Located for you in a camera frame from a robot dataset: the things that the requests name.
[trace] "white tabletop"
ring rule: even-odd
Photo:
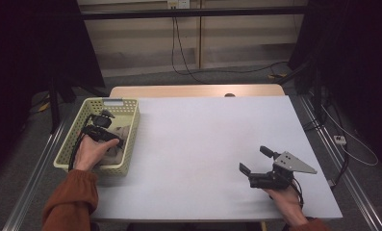
[[[259,149],[289,151],[318,174],[295,173],[309,217],[341,218],[288,96],[140,98],[126,177],[101,176],[94,219],[257,221],[281,218],[239,172],[272,170]]]

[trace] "power outlet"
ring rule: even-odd
[[[167,0],[167,8],[169,10],[178,9],[178,0]]]
[[[346,145],[346,139],[344,136],[334,136],[334,141],[338,145]]]
[[[178,9],[190,9],[190,0],[178,0]]]

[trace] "person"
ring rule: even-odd
[[[114,139],[107,142],[96,142],[84,136],[76,153],[72,169],[54,190],[47,200],[42,215],[42,230],[89,231],[89,216],[97,208],[97,176],[92,168],[105,155],[106,151],[118,144]],[[283,191],[264,190],[283,215],[290,231],[324,231],[329,230],[318,218],[308,220],[302,213],[298,195],[289,187]]]

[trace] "yellow-green basket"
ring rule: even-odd
[[[128,139],[125,142],[122,161],[118,165],[97,166],[93,171],[98,174],[114,174],[126,175],[133,153],[134,141],[136,139],[137,128],[140,122],[140,109],[137,99],[122,99],[122,98],[88,98],[84,101],[79,113],[74,119],[70,130],[64,140],[64,143],[56,156],[53,163],[55,167],[62,168],[67,171],[68,162],[73,150],[73,146],[77,140],[79,132],[82,130],[86,118],[90,114],[99,115],[102,110],[108,110],[115,118],[112,118],[114,127],[130,126]]]

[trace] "brown sleeve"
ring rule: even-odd
[[[330,229],[322,222],[322,220],[315,218],[306,224],[290,228],[290,231],[330,231]]]
[[[42,230],[89,230],[89,215],[97,208],[97,176],[71,170],[43,209]]]

